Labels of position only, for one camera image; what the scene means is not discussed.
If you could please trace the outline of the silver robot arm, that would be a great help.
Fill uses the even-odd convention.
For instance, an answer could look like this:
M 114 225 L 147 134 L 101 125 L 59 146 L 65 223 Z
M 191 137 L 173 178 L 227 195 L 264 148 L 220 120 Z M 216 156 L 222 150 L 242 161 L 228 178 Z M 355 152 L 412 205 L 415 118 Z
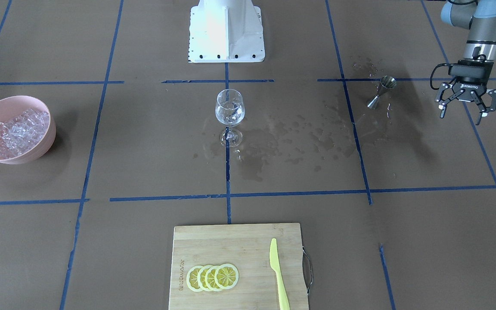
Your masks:
M 436 88 L 435 102 L 444 118 L 453 101 L 476 104 L 476 124 L 496 111 L 496 88 L 488 87 L 496 60 L 496 0 L 449 0 L 443 6 L 441 20 L 468 30 L 462 59 L 446 63 L 451 81 Z

